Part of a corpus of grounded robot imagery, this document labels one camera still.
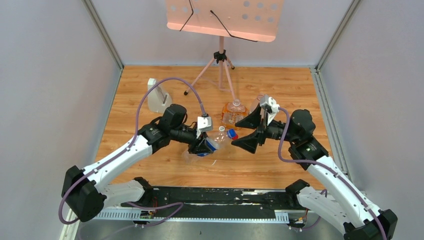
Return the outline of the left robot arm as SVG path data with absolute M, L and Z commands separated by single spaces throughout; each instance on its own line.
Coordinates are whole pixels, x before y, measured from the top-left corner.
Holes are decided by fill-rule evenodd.
M 216 148 L 208 139 L 213 129 L 212 118 L 207 114 L 198 117 L 193 127 L 185 124 L 187 109 L 171 104 L 162 116 L 141 127 L 124 145 L 107 157 L 83 168 L 70 167 L 64 176 L 62 200 L 59 210 L 67 204 L 76 220 L 88 222 L 104 208 L 126 202 L 149 206 L 153 193 L 140 177 L 126 183 L 112 184 L 117 176 L 138 161 L 148 158 L 171 141 L 187 144 L 188 153 L 209 155 Z

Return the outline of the blue bottle cap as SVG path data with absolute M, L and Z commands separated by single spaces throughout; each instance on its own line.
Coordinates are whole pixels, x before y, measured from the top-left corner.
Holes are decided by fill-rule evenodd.
M 227 136 L 232 139 L 232 137 L 234 136 L 234 134 L 236 134 L 236 131 L 232 128 L 230 128 L 227 132 L 226 132 Z

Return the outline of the orange label tea bottle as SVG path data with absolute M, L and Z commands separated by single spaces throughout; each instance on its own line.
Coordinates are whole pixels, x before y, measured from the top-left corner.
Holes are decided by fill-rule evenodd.
M 239 130 L 236 123 L 244 119 L 249 114 L 249 110 L 244 106 L 239 99 L 227 102 L 221 111 L 221 126 L 226 129 Z

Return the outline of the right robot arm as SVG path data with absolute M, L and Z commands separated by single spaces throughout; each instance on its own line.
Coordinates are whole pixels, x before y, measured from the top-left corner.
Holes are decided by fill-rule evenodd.
M 391 240 L 398 222 L 391 210 L 382 210 L 368 199 L 336 165 L 328 151 L 313 136 L 316 125 L 307 109 L 297 109 L 292 114 L 282 107 L 286 121 L 269 120 L 275 110 L 260 106 L 238 121 L 238 128 L 254 132 L 232 142 L 252 154 L 266 139 L 279 141 L 278 157 L 285 163 L 296 163 L 314 176 L 333 200 L 322 196 L 304 180 L 288 187 L 286 204 L 292 209 L 307 208 L 336 228 L 345 240 Z

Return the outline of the blue label pepsi bottle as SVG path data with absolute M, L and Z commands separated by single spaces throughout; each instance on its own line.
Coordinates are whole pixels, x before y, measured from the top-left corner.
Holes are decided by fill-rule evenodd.
M 224 132 L 219 132 L 219 130 L 216 130 L 216 131 L 210 131 L 208 133 L 206 143 L 208 147 L 210 148 L 210 151 L 211 151 L 210 154 L 196 155 L 196 154 L 190 154 L 186 150 L 182 153 L 181 158 L 185 161 L 186 164 L 191 164 L 203 159 L 212 159 L 214 161 L 217 161 L 218 159 L 221 159 L 221 158 L 226 158 L 226 157 L 229 158 L 230 154 L 232 153 L 231 142 L 233 141 L 227 135 L 227 131 L 229 129 L 230 128 L 225 128 Z

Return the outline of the red cap water bottle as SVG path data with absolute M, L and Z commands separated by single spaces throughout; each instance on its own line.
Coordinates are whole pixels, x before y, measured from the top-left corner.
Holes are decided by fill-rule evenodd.
M 252 101 L 250 105 L 249 114 L 253 113 L 258 108 L 258 106 L 260 106 L 260 102 L 263 96 L 264 94 L 259 94 L 255 97 L 255 99 Z

